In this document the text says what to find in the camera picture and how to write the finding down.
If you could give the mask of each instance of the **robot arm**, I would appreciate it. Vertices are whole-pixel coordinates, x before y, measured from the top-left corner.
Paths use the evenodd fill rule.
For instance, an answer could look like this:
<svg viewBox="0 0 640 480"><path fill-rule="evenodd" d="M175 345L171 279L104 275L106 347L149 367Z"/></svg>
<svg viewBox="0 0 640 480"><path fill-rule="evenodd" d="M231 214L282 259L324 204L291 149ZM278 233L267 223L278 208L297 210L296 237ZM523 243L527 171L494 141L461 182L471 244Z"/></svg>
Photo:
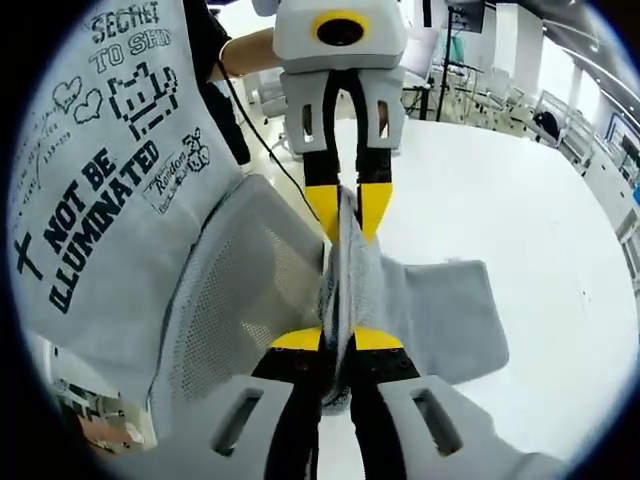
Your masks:
<svg viewBox="0 0 640 480"><path fill-rule="evenodd" d="M293 151L304 160L307 199L334 242L340 160L333 130L339 92L351 95L356 110L358 219L371 241L391 196L391 150L399 147L402 134L404 71L399 65L406 43L394 0L279 3L274 51L284 68L285 126ZM381 111L388 123L382 132ZM310 132L305 132L305 118L311 119Z"/></svg>

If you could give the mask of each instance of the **white robot body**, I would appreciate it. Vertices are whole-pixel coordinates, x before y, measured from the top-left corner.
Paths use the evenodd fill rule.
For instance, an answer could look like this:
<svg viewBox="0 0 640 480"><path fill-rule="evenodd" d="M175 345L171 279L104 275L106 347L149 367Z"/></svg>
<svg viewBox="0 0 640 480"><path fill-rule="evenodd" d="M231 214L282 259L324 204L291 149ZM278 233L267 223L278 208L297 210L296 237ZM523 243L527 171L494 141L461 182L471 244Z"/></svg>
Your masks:
<svg viewBox="0 0 640 480"><path fill-rule="evenodd" d="M273 48L289 74L393 69L407 33L396 0L282 0Z"/></svg>

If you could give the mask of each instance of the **gray fabric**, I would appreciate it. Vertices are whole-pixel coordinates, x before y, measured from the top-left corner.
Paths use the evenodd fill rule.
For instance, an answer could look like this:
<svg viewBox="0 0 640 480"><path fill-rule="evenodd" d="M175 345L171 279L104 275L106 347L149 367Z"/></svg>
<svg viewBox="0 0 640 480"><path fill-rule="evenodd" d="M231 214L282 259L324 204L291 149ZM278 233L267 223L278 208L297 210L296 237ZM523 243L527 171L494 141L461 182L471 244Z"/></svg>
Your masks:
<svg viewBox="0 0 640 480"><path fill-rule="evenodd" d="M448 383L503 367L508 347L484 263L400 264L382 255L376 241L366 242L353 194L343 188L340 200L340 242L332 248L320 295L320 316L327 342L337 350L338 369L356 325L394 335L421 375ZM338 383L327 401L340 393Z"/></svg>
<svg viewBox="0 0 640 480"><path fill-rule="evenodd" d="M247 177L204 228L165 321L151 414L175 415L251 373L281 335L319 323L323 243L262 176Z"/></svg>

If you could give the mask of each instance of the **person's arm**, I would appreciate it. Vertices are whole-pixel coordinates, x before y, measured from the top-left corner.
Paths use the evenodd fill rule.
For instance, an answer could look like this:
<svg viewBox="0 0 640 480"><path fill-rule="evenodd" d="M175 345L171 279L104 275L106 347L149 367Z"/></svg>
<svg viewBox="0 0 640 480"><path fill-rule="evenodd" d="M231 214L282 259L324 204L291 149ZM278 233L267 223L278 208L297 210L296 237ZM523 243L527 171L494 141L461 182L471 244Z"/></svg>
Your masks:
<svg viewBox="0 0 640 480"><path fill-rule="evenodd" d="M280 65L281 61L273 52L273 29L230 40L222 49L220 60L230 77L268 70ZM224 78L216 64L211 72L211 80Z"/></svg>

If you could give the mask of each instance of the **white wall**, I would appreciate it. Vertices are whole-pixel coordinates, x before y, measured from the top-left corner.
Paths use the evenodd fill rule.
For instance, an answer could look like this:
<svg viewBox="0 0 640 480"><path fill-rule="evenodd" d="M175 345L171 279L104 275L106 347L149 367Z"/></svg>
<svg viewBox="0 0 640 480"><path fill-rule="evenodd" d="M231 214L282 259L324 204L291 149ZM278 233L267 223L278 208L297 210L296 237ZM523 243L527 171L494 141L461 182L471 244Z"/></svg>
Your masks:
<svg viewBox="0 0 640 480"><path fill-rule="evenodd" d="M496 48L493 65L511 74L515 70L516 61L518 5L497 4L496 18ZM512 21L506 21L506 18L511 18Z"/></svg>
<svg viewBox="0 0 640 480"><path fill-rule="evenodd" d="M598 102L598 108L596 109L593 125L596 127L596 133L604 138L611 123L611 117L613 117L616 109L604 96L600 95L600 101Z"/></svg>
<svg viewBox="0 0 640 480"><path fill-rule="evenodd" d="M569 54L548 37L544 37L538 76L538 94L546 90L568 104L574 68L575 64Z"/></svg>
<svg viewBox="0 0 640 480"><path fill-rule="evenodd" d="M578 95L576 108L580 110L584 118L586 118L592 125L596 126L596 128L598 108L602 100L604 100L604 98L600 93L600 86L588 73L583 71L582 85L580 87L580 94Z"/></svg>
<svg viewBox="0 0 640 480"><path fill-rule="evenodd" d="M527 9L518 9L518 43L513 82L525 92L536 93L542 57L542 19Z"/></svg>
<svg viewBox="0 0 640 480"><path fill-rule="evenodd" d="M536 94L542 53L542 19L517 4L496 8L494 64L511 76L513 85Z"/></svg>

